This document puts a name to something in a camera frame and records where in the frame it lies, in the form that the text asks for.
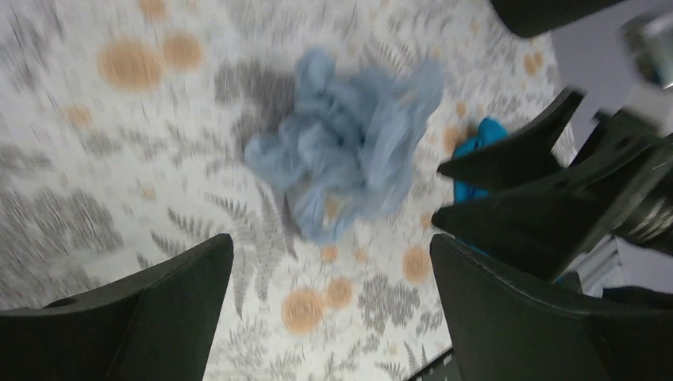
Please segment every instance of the fern leaf pattern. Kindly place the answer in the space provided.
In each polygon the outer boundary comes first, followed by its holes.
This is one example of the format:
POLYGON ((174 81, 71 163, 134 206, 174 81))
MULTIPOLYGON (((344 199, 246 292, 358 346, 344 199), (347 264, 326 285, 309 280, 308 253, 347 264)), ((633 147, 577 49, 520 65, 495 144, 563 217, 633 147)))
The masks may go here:
POLYGON ((168 219, 196 242, 203 242, 212 237, 211 230, 214 225, 212 221, 206 222, 202 218, 194 217, 187 218, 171 208, 168 208, 168 219))
POLYGON ((187 246, 183 242, 160 236, 153 231, 150 232, 150 236, 156 246, 171 258, 187 250, 187 246))
POLYGON ((411 371, 415 371, 418 368, 420 368, 420 366, 418 365, 418 361, 416 360, 416 356, 413 355, 413 351, 411 350, 409 343, 407 343, 406 341, 404 342, 404 348, 406 349, 406 355, 409 360, 409 369, 411 371))
POLYGON ((403 381, 406 375, 406 370, 402 367, 400 363, 378 362, 375 363, 374 366, 384 371, 388 375, 388 377, 390 377, 390 381, 403 381))

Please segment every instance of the blue plastic bag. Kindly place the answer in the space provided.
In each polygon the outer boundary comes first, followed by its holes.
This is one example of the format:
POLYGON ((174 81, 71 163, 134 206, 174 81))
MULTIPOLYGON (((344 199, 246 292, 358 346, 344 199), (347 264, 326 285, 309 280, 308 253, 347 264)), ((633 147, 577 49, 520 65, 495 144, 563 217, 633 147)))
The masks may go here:
POLYGON ((440 105, 444 77, 435 60, 421 62, 405 78, 377 67, 340 77, 332 57, 320 49, 297 62, 295 75, 294 112, 277 135, 248 142, 245 163, 286 193, 306 239, 334 243, 356 219, 399 209, 411 188, 413 152, 440 105))

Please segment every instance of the patterned rug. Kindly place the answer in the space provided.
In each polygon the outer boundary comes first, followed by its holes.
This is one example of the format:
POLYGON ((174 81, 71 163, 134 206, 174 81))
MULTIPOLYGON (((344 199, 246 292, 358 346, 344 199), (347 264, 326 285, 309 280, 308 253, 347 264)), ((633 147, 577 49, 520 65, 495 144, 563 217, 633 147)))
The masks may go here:
POLYGON ((427 253, 452 201, 436 166, 471 123, 516 129, 558 91, 550 39, 514 38, 487 0, 1 0, 0 15, 0 308, 231 233, 207 380, 399 380, 450 347, 427 253), (430 55, 447 77, 404 206, 322 248, 241 163, 312 45, 342 71, 430 55))

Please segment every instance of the metal object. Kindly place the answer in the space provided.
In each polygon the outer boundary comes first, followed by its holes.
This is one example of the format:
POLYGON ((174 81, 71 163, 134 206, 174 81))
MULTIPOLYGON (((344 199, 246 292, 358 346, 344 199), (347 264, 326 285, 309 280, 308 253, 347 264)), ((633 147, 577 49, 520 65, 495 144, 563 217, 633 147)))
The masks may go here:
POLYGON ((441 208, 433 224, 549 282, 609 234, 673 255, 671 139, 628 110, 599 113, 562 167, 551 148, 582 99, 566 89, 520 131, 441 164, 442 175, 490 195, 441 208))
POLYGON ((673 6, 655 8, 622 28, 627 48, 642 79, 673 87, 673 6))
POLYGON ((2 379, 201 381, 232 262, 220 234, 41 310, 0 312, 2 379))

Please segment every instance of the rug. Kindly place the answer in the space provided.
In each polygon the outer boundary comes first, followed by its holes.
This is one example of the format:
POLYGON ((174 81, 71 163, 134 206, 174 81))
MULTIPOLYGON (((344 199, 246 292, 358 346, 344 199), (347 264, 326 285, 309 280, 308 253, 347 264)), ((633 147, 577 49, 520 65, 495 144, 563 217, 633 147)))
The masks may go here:
MULTIPOLYGON (((0 15, 0 309, 230 233, 206 380, 400 380, 449 348, 428 246, 452 184, 436 167, 471 123, 517 129, 559 91, 550 38, 512 36, 487 0, 2 0, 0 15), (241 161, 316 45, 343 72, 433 56, 446 74, 402 208, 327 247, 241 161)), ((556 151, 571 157, 569 131, 556 151)))

